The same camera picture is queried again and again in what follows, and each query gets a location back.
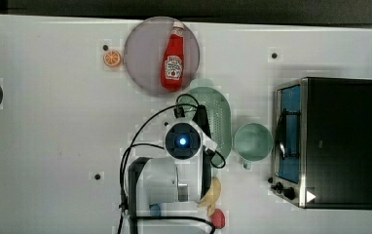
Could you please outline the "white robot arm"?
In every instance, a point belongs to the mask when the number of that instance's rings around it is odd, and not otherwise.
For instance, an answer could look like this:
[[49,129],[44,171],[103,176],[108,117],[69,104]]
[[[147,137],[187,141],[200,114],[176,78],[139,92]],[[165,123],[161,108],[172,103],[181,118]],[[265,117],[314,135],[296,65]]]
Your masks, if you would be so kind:
[[172,108],[175,120],[166,125],[162,157],[143,156],[129,161],[126,149],[120,166],[121,220],[129,223],[129,234],[214,234],[214,224],[183,212],[171,214],[165,204],[199,204],[212,184],[212,158],[217,143],[211,138],[206,108],[194,106],[194,116],[184,116],[184,104]]

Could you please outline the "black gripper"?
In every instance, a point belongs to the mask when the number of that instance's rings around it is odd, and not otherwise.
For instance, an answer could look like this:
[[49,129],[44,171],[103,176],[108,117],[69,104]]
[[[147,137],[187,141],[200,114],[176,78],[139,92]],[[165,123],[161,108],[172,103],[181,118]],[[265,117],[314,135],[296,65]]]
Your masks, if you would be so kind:
[[174,107],[174,138],[211,137],[206,108],[199,104],[180,103]]

